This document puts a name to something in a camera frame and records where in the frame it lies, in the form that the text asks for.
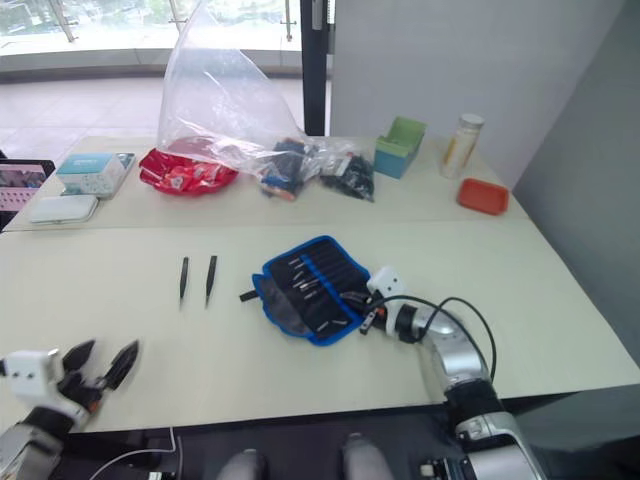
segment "bottle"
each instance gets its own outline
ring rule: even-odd
[[[484,118],[473,113],[464,113],[458,120],[458,129],[449,143],[442,159],[440,174],[447,178],[459,178],[476,145]]]

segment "green box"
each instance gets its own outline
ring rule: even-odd
[[[376,141],[373,168],[376,172],[402,178],[416,157],[427,124],[406,117],[396,117],[386,137]]]

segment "table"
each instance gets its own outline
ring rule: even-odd
[[[374,141],[354,139],[364,145],[372,158]],[[96,151],[133,152],[141,159],[153,147],[150,138],[88,137],[74,149],[74,153]],[[249,175],[243,175],[225,190],[200,198],[174,197],[155,191],[140,182],[134,168],[120,191],[111,200],[100,203],[91,220],[67,225],[33,225],[29,222],[31,208],[37,199],[58,195],[62,183],[52,176],[40,188],[35,201],[30,202],[7,226],[5,231],[85,229],[113,227],[227,227],[244,225],[298,224],[368,224],[377,222],[414,222],[431,220],[481,220],[486,215],[455,202],[459,181],[441,177],[437,158],[447,147],[446,139],[425,141],[402,180],[376,174],[375,203],[355,201],[312,182],[295,202],[267,199]],[[479,155],[471,161],[469,174],[500,183]],[[518,202],[511,196],[509,210],[500,218],[527,218]]]
[[[272,256],[330,234],[372,271],[393,265],[413,294],[458,295],[496,337],[501,397],[640,382],[640,371],[527,219],[98,228],[0,235],[0,351],[67,349],[97,338],[93,372],[134,338],[133,374],[88,431],[193,425],[438,403],[417,347],[373,331],[319,348],[287,337],[260,302],[240,303]],[[204,284],[218,255],[209,309]],[[178,308],[182,257],[189,286]],[[488,352],[479,322],[453,308]],[[26,408],[0,382],[0,428]]]

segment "tool pouch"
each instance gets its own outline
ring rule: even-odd
[[[321,236],[269,260],[252,280],[272,323],[288,335],[324,346],[362,323],[340,294],[368,296],[369,277],[338,242]]]

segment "person's foot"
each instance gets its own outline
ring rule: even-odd
[[[342,447],[342,471],[344,480],[394,480],[382,452],[359,433]]]
[[[236,453],[222,467],[216,480],[265,480],[267,462],[256,450]]]

